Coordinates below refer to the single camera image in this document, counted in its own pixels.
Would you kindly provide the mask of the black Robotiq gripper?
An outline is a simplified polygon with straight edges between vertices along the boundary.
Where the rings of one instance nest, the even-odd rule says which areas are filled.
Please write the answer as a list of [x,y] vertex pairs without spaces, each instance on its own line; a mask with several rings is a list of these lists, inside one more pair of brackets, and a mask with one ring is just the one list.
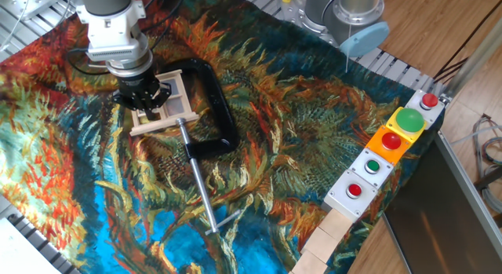
[[151,97],[151,119],[155,119],[154,110],[160,108],[172,94],[171,85],[158,84],[153,71],[145,71],[131,77],[119,77],[118,86],[118,92],[113,93],[112,100],[131,111],[142,111],[148,118],[150,108],[141,97]]

